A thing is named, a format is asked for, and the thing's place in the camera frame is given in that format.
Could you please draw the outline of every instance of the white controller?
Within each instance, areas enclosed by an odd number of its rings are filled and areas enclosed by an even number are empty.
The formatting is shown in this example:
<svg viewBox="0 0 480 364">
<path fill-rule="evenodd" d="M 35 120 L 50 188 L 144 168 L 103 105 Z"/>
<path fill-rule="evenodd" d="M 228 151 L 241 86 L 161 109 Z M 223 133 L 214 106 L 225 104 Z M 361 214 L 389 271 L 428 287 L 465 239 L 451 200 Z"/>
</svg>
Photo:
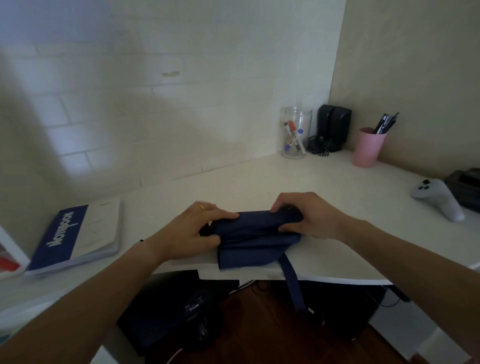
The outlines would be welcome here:
<svg viewBox="0 0 480 364">
<path fill-rule="evenodd" d="M 424 180 L 412 189 L 411 195 L 413 198 L 425 199 L 453 222 L 465 219 L 462 208 L 442 180 Z"/>
</svg>

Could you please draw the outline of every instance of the notebook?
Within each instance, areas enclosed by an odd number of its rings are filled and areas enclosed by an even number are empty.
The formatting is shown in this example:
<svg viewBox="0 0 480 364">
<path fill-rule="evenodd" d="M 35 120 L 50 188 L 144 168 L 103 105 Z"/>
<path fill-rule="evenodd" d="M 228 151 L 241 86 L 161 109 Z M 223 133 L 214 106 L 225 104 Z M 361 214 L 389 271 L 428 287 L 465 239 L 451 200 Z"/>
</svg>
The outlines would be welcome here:
<svg viewBox="0 0 480 364">
<path fill-rule="evenodd" d="M 61 210 L 45 232 L 25 274 L 53 273 L 119 250 L 120 200 Z"/>
</svg>

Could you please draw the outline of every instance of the red object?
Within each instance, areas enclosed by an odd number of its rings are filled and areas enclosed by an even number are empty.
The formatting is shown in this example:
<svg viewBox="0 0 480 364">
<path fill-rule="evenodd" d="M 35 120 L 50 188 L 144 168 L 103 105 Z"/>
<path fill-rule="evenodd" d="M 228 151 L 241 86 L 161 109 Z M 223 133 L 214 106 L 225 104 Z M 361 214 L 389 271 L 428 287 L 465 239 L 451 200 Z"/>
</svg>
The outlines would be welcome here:
<svg viewBox="0 0 480 364">
<path fill-rule="evenodd" d="M 2 258 L 0 256 L 0 269 L 9 271 L 9 272 L 14 272 L 20 267 L 20 264 L 17 262 L 13 262 L 7 258 Z"/>
<path fill-rule="evenodd" d="M 291 131 L 292 133 L 294 133 L 294 132 L 297 130 L 297 128 L 295 127 L 295 124 L 293 123 L 292 120 L 290 120 L 290 121 L 288 122 L 288 127 L 290 128 L 290 131 Z"/>
</svg>

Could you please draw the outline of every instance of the pen holder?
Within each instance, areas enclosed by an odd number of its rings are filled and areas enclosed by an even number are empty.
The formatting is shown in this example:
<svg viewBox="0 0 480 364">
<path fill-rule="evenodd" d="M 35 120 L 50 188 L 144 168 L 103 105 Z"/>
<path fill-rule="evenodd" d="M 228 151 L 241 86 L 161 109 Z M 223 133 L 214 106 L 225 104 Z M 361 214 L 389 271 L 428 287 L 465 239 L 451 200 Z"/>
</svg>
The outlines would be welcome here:
<svg viewBox="0 0 480 364">
<path fill-rule="evenodd" d="M 353 164 L 361 168 L 370 168 L 377 160 L 386 134 L 373 134 L 373 128 L 361 128 L 355 150 Z"/>
</svg>

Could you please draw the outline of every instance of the navy fabric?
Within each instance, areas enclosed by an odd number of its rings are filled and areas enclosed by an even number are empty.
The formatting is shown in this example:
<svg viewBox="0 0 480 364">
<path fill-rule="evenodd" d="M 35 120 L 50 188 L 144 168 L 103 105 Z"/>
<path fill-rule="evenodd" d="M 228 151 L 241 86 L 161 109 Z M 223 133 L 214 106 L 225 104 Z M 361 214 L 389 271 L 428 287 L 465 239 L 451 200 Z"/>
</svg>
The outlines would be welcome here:
<svg viewBox="0 0 480 364">
<path fill-rule="evenodd" d="M 300 241 L 301 235 L 278 232 L 280 225 L 302 220 L 303 215 L 296 208 L 282 209 L 274 214 L 269 211 L 240 212 L 235 220 L 213 221 L 208 229 L 202 229 L 201 235 L 220 236 L 217 249 L 220 269 L 263 266 L 278 261 L 295 310 L 305 311 L 297 275 L 285 255 L 288 247 Z"/>
</svg>

